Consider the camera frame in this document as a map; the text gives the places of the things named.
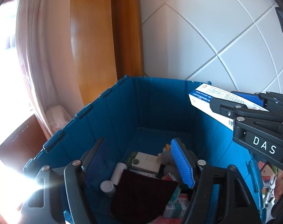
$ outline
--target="white box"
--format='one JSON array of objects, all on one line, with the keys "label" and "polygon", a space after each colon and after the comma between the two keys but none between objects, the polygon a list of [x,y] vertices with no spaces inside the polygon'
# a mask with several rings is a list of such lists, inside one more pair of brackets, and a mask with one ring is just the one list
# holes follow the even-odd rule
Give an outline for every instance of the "white box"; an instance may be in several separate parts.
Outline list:
[{"label": "white box", "polygon": [[137,152],[131,162],[131,167],[147,173],[158,174],[160,169],[160,158],[150,154]]},{"label": "white box", "polygon": [[213,87],[211,85],[203,83],[197,89],[193,90],[189,94],[190,102],[193,106],[197,107],[198,109],[202,110],[206,114],[210,115],[211,117],[215,118],[217,121],[228,127],[229,129],[233,130],[233,120],[222,116],[220,114],[212,112],[209,106],[209,102],[212,98],[219,98],[225,99],[232,102],[237,102],[240,104],[246,105],[249,109],[255,110],[262,110],[268,111],[265,108],[247,100],[240,96],[237,96],[233,93],[229,93],[225,90],[222,90],[217,87]]}]

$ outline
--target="blue gripper pad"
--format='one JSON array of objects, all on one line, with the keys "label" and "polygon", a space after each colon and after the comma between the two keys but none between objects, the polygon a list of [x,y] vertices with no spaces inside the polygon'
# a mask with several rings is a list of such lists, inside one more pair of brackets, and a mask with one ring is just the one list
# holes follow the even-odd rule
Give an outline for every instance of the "blue gripper pad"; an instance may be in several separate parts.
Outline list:
[{"label": "blue gripper pad", "polygon": [[235,92],[235,91],[232,91],[231,93],[233,93],[233,94],[235,94],[235,95],[237,95],[239,97],[242,97],[244,99],[247,99],[247,100],[249,100],[249,101],[253,102],[254,104],[259,105],[261,107],[264,106],[264,101],[261,100],[259,98],[259,96],[255,95],[255,94],[241,93],[241,92]]},{"label": "blue gripper pad", "polygon": [[171,141],[170,151],[175,160],[183,182],[187,184],[189,188],[193,188],[195,185],[195,180],[193,177],[193,168],[191,167],[185,155],[188,154],[187,151],[185,150],[186,153],[183,153],[184,149],[181,148],[177,139],[178,138],[175,138]]}]

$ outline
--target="white tiled wall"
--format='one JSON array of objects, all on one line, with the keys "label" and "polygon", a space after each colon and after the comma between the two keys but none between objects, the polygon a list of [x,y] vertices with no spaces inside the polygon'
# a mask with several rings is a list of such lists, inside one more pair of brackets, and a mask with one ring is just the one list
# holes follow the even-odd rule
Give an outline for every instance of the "white tiled wall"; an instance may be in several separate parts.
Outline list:
[{"label": "white tiled wall", "polygon": [[274,0],[141,0],[145,74],[283,93]]}]

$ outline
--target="white cylindrical container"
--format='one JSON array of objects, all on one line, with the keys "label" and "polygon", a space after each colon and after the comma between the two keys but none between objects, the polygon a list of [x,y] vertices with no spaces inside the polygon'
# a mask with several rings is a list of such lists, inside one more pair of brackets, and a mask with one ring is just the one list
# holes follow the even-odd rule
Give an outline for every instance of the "white cylindrical container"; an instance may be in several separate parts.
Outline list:
[{"label": "white cylindrical container", "polygon": [[110,181],[114,185],[118,185],[124,169],[127,169],[127,165],[122,162],[118,162],[115,170],[113,171],[113,175],[110,178]]},{"label": "white cylindrical container", "polygon": [[100,184],[100,189],[108,196],[112,197],[116,191],[115,186],[109,180],[105,180]]}]

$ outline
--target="wooden cabinet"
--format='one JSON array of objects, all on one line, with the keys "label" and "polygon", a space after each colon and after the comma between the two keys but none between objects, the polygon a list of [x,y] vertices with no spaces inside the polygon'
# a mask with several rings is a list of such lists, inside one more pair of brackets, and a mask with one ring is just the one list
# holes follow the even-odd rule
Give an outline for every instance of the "wooden cabinet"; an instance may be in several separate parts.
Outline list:
[{"label": "wooden cabinet", "polygon": [[46,141],[36,116],[32,115],[0,145],[0,160],[21,173],[27,161],[39,153]]}]

